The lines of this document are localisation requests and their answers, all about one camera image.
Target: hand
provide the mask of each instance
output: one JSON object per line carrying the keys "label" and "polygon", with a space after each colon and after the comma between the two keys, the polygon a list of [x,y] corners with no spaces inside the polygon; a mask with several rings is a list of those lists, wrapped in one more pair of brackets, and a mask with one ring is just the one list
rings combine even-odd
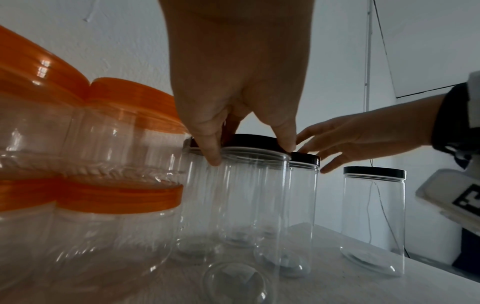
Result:
{"label": "hand", "polygon": [[313,0],[160,0],[180,118],[218,165],[220,138],[253,112],[295,149]]}
{"label": "hand", "polygon": [[299,152],[319,151],[320,159],[341,153],[321,169],[321,173],[328,173],[352,161],[391,156],[430,145],[443,98],[434,96],[309,126],[297,135],[296,142],[313,138]]}

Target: black sleeve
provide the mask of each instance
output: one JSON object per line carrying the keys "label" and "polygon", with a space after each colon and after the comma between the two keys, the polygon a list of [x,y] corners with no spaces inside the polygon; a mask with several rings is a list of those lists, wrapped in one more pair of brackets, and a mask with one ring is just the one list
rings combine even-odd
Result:
{"label": "black sleeve", "polygon": [[453,155],[462,168],[480,152],[480,128],[470,128],[469,101],[467,84],[454,86],[440,106],[431,137],[432,146]]}

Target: clear plastic jar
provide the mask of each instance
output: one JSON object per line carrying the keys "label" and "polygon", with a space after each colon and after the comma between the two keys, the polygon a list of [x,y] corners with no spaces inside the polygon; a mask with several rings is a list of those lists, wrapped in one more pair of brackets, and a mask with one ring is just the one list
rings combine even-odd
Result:
{"label": "clear plastic jar", "polygon": [[48,302],[103,302],[152,282],[171,252],[183,187],[63,187],[43,263]]}
{"label": "clear plastic jar", "polygon": [[174,98],[115,78],[98,78],[75,115],[63,156],[70,180],[117,186],[177,187],[186,129]]}
{"label": "clear plastic jar", "polygon": [[211,227],[223,250],[204,291],[214,303],[275,302],[290,156],[275,138],[247,134],[234,135],[221,154]]}
{"label": "clear plastic jar", "polygon": [[0,179],[58,175],[74,109],[88,89],[75,68],[0,27]]}
{"label": "clear plastic jar", "polygon": [[285,206],[280,275],[302,277],[312,269],[312,233],[317,201],[320,159],[293,152],[290,161],[289,200]]}
{"label": "clear plastic jar", "polygon": [[0,181],[0,291],[33,274],[54,208],[54,180]]}
{"label": "clear plastic jar", "polygon": [[199,264],[211,261],[219,253],[209,234],[218,167],[209,165],[195,139],[185,141],[185,150],[188,169],[173,258]]}
{"label": "clear plastic jar", "polygon": [[343,174],[342,254],[370,270],[403,275],[406,171],[345,167]]}

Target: orange lid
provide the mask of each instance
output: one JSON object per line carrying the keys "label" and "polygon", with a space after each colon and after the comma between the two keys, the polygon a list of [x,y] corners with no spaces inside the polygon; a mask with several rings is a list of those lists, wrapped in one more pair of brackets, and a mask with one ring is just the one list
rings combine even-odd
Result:
{"label": "orange lid", "polygon": [[66,181],[57,200],[63,209],[102,214],[149,213],[175,208],[183,186],[169,189],[127,189],[91,186]]}
{"label": "orange lid", "polygon": [[0,181],[0,212],[53,202],[58,182],[53,178]]}
{"label": "orange lid", "polygon": [[77,69],[30,40],[0,26],[0,70],[29,77],[36,84],[55,85],[84,99],[88,79]]}
{"label": "orange lid", "polygon": [[108,103],[145,115],[150,119],[139,122],[144,128],[176,134],[187,132],[172,95],[136,82],[97,78],[90,85],[87,101]]}

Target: jar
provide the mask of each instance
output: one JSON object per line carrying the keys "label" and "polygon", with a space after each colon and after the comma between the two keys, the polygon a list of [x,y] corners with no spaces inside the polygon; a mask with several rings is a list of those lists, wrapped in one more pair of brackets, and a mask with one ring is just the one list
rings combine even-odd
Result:
{"label": "jar", "polygon": [[275,302],[290,156],[275,138],[248,134],[234,135],[221,155],[211,227],[223,249],[204,291],[214,303]]}
{"label": "jar", "polygon": [[407,172],[345,167],[340,250],[370,270],[401,276],[405,271],[405,181]]}
{"label": "jar", "polygon": [[62,59],[0,27],[0,179],[61,171],[62,146],[89,81]]}
{"label": "jar", "polygon": [[0,291],[29,280],[54,208],[55,181],[0,181]]}
{"label": "jar", "polygon": [[95,79],[67,136],[66,175],[103,186],[178,187],[186,133],[171,95],[127,80]]}
{"label": "jar", "polygon": [[43,262],[48,302],[110,301],[152,282],[171,252],[182,186],[63,188]]}
{"label": "jar", "polygon": [[218,167],[209,165],[194,138],[185,140],[185,151],[188,169],[173,258],[200,264],[214,259],[219,250],[209,231]]}
{"label": "jar", "polygon": [[302,277],[312,269],[312,234],[320,171],[318,156],[292,152],[289,200],[285,206],[280,275]]}

